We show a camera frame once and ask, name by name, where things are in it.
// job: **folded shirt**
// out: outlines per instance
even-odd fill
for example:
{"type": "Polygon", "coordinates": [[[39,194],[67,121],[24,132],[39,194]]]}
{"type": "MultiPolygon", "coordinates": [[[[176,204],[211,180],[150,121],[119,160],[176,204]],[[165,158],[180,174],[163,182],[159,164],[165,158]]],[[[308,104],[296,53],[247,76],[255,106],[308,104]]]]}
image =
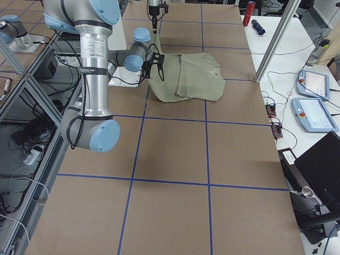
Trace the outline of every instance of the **folded shirt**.
{"type": "MultiPolygon", "coordinates": [[[[152,42],[160,53],[159,35],[153,35],[152,42]]],[[[163,102],[176,102],[190,98],[217,101],[223,94],[225,81],[220,74],[220,66],[207,53],[164,54],[164,81],[158,74],[156,65],[151,68],[148,83],[163,102]]]]}

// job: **blue joint cap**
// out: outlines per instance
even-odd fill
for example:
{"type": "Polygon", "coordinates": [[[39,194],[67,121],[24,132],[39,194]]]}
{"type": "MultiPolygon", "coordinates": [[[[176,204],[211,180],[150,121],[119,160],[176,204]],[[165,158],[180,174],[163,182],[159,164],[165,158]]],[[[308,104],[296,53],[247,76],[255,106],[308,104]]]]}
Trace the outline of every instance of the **blue joint cap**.
{"type": "Polygon", "coordinates": [[[9,44],[12,41],[12,38],[9,37],[8,35],[6,35],[5,33],[1,33],[0,32],[0,38],[2,39],[2,41],[4,41],[4,43],[9,44]]]}
{"type": "Polygon", "coordinates": [[[124,67],[130,72],[138,72],[143,66],[144,60],[138,55],[130,55],[124,60],[124,67]]]}
{"type": "Polygon", "coordinates": [[[10,22],[10,21],[20,21],[19,17],[16,15],[6,15],[1,17],[0,19],[6,21],[6,22],[10,22]]]}
{"type": "Polygon", "coordinates": [[[56,29],[56,30],[60,30],[63,32],[68,32],[68,33],[76,33],[76,34],[79,33],[78,31],[76,31],[74,26],[69,25],[63,21],[57,20],[47,15],[46,13],[44,13],[44,17],[45,17],[46,25],[51,29],[56,29]]]}
{"type": "Polygon", "coordinates": [[[115,120],[108,120],[95,130],[90,140],[90,149],[96,152],[107,152],[118,142],[121,128],[115,120]]]}
{"type": "Polygon", "coordinates": [[[141,43],[146,43],[151,40],[150,32],[146,28],[137,28],[133,32],[133,39],[141,43]]]}
{"type": "Polygon", "coordinates": [[[118,0],[89,0],[93,10],[105,23],[116,24],[121,17],[118,0]]]}

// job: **white label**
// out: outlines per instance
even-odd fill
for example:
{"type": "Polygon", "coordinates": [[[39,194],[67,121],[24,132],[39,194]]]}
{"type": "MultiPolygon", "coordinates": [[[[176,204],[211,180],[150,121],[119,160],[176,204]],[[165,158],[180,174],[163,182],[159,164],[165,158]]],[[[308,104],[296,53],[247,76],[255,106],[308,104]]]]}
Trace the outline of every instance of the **white label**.
{"type": "Polygon", "coordinates": [[[284,151],[282,154],[286,158],[288,164],[294,165],[295,158],[290,150],[284,151]]]}
{"type": "Polygon", "coordinates": [[[97,37],[81,37],[81,57],[106,59],[105,39],[97,37]]]}

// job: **red bottle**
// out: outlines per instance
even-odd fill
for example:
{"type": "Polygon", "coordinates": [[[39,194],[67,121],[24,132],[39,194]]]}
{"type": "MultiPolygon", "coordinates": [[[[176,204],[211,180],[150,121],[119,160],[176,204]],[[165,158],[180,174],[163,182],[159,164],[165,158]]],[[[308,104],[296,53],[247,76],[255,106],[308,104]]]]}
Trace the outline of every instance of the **red bottle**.
{"type": "Polygon", "coordinates": [[[251,14],[254,11],[254,7],[255,7],[255,2],[249,1],[248,6],[246,7],[246,10],[245,10],[245,15],[244,15],[244,19],[243,19],[243,26],[244,27],[248,26],[251,14]]]}

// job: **screen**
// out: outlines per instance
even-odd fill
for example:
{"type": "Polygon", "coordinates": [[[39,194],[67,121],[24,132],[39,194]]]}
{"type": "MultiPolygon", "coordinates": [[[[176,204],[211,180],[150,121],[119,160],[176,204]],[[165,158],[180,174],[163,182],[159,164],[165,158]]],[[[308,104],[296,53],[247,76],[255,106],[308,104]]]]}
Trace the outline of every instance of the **screen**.
{"type": "Polygon", "coordinates": [[[326,77],[321,74],[305,72],[305,87],[310,91],[324,97],[326,94],[326,77]]]}
{"type": "Polygon", "coordinates": [[[299,103],[313,129],[333,128],[333,125],[329,121],[327,114],[318,100],[300,99],[299,103]]]}
{"type": "Polygon", "coordinates": [[[295,160],[302,176],[330,211],[340,210],[340,137],[325,135],[295,160]]]}

